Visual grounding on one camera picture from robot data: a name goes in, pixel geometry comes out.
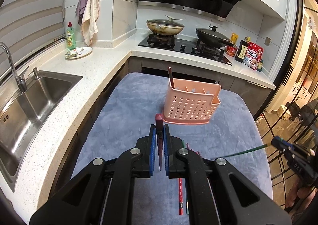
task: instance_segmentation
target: hand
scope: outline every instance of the hand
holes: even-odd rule
[[[308,205],[311,203],[312,199],[314,198],[316,194],[316,189],[310,194],[312,191],[312,188],[310,187],[302,187],[299,188],[301,180],[299,177],[296,178],[296,181],[294,182],[292,188],[289,190],[288,195],[286,197],[285,207],[292,207],[295,203],[295,199],[298,196],[300,199],[307,199],[304,200],[304,202],[299,207],[299,211],[304,211]]]

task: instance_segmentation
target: pan lid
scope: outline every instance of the pan lid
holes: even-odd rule
[[[181,19],[175,19],[168,15],[166,16],[168,17],[168,19],[151,19],[151,20],[147,20],[147,23],[154,24],[154,25],[165,25],[165,26],[173,27],[173,28],[184,28],[184,25],[173,21],[173,20],[181,20]]]
[[[225,36],[222,33],[216,31],[217,30],[217,26],[213,26],[213,27],[209,26],[209,27],[211,29],[197,28],[196,30],[198,30],[198,31],[200,31],[200,32],[202,32],[204,34],[207,34],[209,36],[212,36],[212,37],[215,37],[215,38],[230,42],[230,39],[227,36]]]

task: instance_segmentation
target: faucet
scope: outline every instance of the faucet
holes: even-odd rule
[[[25,79],[24,79],[24,74],[25,74],[25,72],[27,71],[27,69],[29,67],[25,68],[24,71],[22,71],[22,73],[18,76],[18,74],[16,73],[16,69],[14,67],[14,63],[13,63],[12,56],[11,56],[9,48],[3,42],[0,42],[0,48],[4,49],[4,51],[7,54],[12,74],[13,74],[15,80],[16,80],[16,83],[18,85],[19,90],[23,94],[27,90]]]

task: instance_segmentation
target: dish soap bottle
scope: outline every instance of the dish soap bottle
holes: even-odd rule
[[[236,61],[241,63],[243,62],[250,40],[250,37],[245,37],[245,40],[241,40],[241,43],[235,56]]]
[[[68,29],[66,30],[67,49],[72,50],[76,48],[75,31],[72,27],[72,23],[68,23]]]

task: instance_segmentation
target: metal screw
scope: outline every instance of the metal screw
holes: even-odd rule
[[[96,158],[96,159],[93,160],[93,164],[94,164],[95,166],[99,166],[99,165],[101,165],[102,163],[103,163],[103,160],[102,160],[101,158]]]
[[[218,158],[216,162],[220,166],[224,166],[226,164],[226,160],[224,158]]]
[[[137,155],[137,154],[140,153],[140,150],[139,150],[138,148],[132,148],[132,149],[130,150],[130,153],[133,154],[133,155]]]
[[[189,153],[189,151],[185,148],[181,148],[178,150],[178,152],[181,154],[181,155],[187,155]]]

